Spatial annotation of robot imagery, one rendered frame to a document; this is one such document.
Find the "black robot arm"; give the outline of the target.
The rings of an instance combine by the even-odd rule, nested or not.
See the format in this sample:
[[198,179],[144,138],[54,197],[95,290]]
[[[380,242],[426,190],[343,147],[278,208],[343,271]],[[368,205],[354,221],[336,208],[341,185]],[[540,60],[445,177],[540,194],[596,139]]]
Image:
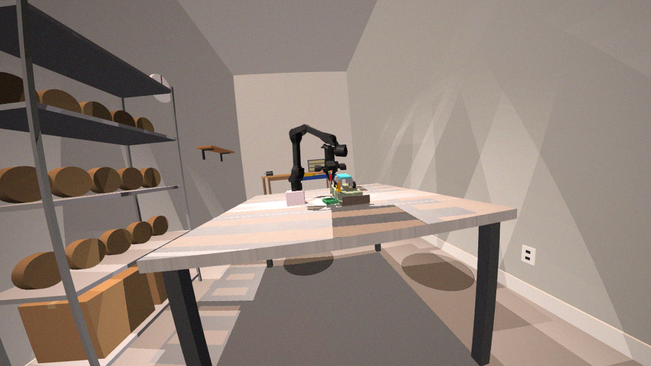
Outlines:
[[[325,132],[321,132],[320,130],[312,128],[306,124],[292,128],[289,134],[292,146],[293,167],[291,169],[291,175],[288,179],[288,181],[291,182],[291,191],[302,191],[301,181],[304,177],[305,169],[303,169],[301,166],[300,141],[302,140],[302,136],[304,136],[306,133],[319,137],[319,139],[325,142],[321,148],[324,148],[324,154],[326,157],[332,157],[334,154],[336,156],[346,157],[348,153],[346,144],[339,144],[336,140],[336,136],[332,134],[325,134]],[[326,143],[330,145],[327,145]],[[334,161],[325,159],[324,167],[326,167],[329,171],[335,170],[335,168],[338,167],[338,160]]]

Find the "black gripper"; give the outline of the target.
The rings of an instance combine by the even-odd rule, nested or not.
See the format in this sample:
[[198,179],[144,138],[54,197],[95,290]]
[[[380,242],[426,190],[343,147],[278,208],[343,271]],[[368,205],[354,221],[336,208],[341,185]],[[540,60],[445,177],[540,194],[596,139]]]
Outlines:
[[[332,156],[332,157],[326,157],[325,156],[325,160],[326,159],[335,161],[335,155]],[[340,163],[338,165],[338,167],[335,168],[335,170],[332,170],[332,180],[334,178],[335,173],[338,172],[337,169],[346,170],[346,165],[344,163]],[[324,167],[324,166],[321,166],[321,165],[315,165],[315,172],[320,172],[320,170],[323,170],[323,172],[327,174],[328,180],[330,181],[330,176],[329,176],[329,172],[328,172],[327,168]]]

